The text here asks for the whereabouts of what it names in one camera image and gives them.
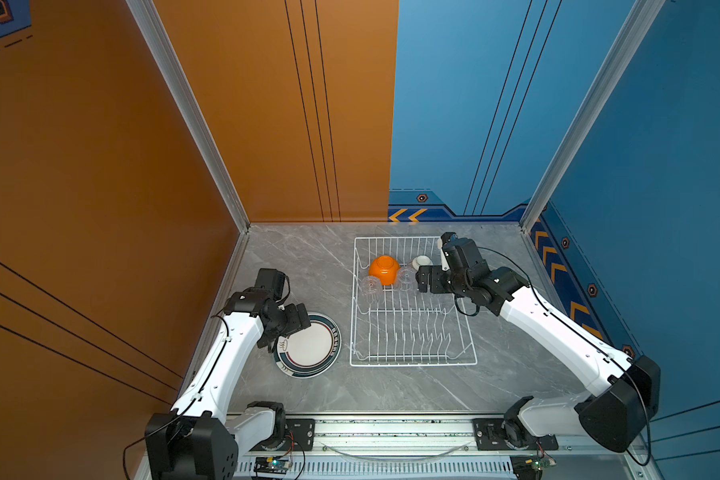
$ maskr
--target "white wire dish rack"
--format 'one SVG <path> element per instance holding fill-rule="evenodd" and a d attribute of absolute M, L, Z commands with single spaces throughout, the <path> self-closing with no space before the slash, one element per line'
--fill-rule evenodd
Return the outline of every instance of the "white wire dish rack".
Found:
<path fill-rule="evenodd" d="M 389 255 L 401 266 L 426 255 L 436 264 L 440 249 L 436 236 L 363 236 L 355 238 L 352 284 L 352 366 L 477 365 L 472 332 L 465 315 L 456 310 L 452 295 L 405 292 L 383 287 L 377 305 L 358 304 L 360 280 L 371 262 Z M 462 312 L 465 312 L 460 299 Z"/>

